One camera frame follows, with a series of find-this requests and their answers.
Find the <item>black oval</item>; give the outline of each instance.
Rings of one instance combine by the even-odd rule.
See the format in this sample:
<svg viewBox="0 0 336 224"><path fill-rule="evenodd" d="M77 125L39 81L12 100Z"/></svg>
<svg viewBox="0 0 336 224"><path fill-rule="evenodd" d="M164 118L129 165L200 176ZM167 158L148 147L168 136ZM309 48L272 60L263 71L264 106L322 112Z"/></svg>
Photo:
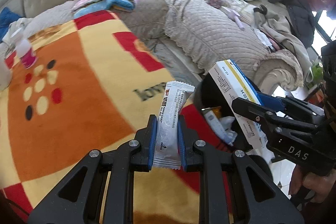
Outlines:
<svg viewBox="0 0 336 224"><path fill-rule="evenodd" d="M32 116L33 116L33 107L32 107L31 105L29 105L29 106L27 106L27 108L26 108L26 119L27 119L28 121L30 121L31 118L32 118Z"/></svg>
<svg viewBox="0 0 336 224"><path fill-rule="evenodd" d="M52 69L55 66L56 60L53 59L47 64L47 69Z"/></svg>

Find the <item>silver bolt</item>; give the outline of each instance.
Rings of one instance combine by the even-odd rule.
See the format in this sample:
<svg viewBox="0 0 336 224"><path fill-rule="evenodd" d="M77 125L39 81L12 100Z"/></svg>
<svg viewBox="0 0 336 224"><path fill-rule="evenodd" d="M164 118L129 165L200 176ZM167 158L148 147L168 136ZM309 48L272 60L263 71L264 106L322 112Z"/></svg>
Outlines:
<svg viewBox="0 0 336 224"><path fill-rule="evenodd" d="M137 141L137 140L130 140L128 142L128 145L131 146L131 147L136 147L136 146L139 145L139 141Z"/></svg>
<svg viewBox="0 0 336 224"><path fill-rule="evenodd" d="M91 158L98 157L99 156L99 150L97 150L97 149L91 150L90 153L89 153L89 156Z"/></svg>
<svg viewBox="0 0 336 224"><path fill-rule="evenodd" d="M199 147L203 147L203 146L205 146L205 141L203 141L203 140L197 140L197 141L195 142L195 144L196 144L197 146L199 146Z"/></svg>
<svg viewBox="0 0 336 224"><path fill-rule="evenodd" d="M244 153L244 151L242 151L242 150L236 150L236 151L235 151L235 155L236 155L238 158L242 158L242 157L245 156L245 153Z"/></svg>

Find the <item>black jacket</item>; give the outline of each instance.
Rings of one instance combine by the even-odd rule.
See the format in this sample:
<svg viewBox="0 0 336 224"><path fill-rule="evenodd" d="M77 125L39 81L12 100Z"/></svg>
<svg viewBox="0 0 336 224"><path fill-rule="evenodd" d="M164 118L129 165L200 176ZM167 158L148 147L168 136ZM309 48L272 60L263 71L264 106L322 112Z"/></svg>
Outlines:
<svg viewBox="0 0 336 224"><path fill-rule="evenodd" d="M288 10L293 25L293 35L303 43L305 48L311 46L314 40L315 19L307 0L268 0L271 3L280 2Z"/></svg>

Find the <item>pink label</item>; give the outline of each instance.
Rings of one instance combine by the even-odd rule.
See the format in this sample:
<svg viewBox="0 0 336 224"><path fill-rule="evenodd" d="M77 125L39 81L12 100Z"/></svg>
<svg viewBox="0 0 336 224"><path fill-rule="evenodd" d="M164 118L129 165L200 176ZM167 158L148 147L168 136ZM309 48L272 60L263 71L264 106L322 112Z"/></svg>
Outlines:
<svg viewBox="0 0 336 224"><path fill-rule="evenodd" d="M37 56L36 53L33 51L32 48L29 49L29 51L23 55L23 57L20 58L21 63L23 64L23 67L25 67L25 69L30 68L32 65L34 65L34 63L37 60Z"/></svg>

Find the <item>blue gripper pad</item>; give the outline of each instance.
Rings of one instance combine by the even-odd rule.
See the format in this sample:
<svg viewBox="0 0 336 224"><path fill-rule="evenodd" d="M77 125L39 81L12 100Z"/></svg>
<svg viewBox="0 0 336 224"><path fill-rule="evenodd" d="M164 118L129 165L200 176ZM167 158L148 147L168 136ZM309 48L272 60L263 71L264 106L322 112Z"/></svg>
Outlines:
<svg viewBox="0 0 336 224"><path fill-rule="evenodd" d="M185 171L187 167L187 162L186 162L186 154L185 154L184 137L182 133L180 120L178 121L178 124L177 124L177 141L178 141L179 154L181 157L181 165L182 165L183 170Z"/></svg>
<svg viewBox="0 0 336 224"><path fill-rule="evenodd" d="M261 92L257 92L265 107L273 109L275 112L284 111L285 106L281 99Z"/></svg>
<svg viewBox="0 0 336 224"><path fill-rule="evenodd" d="M155 149L155 141L156 141L156 128L158 125L158 120L154 119L152 124L152 134L151 134L151 141L149 144L148 149L148 169L152 170L153 161L154 161L154 149Z"/></svg>

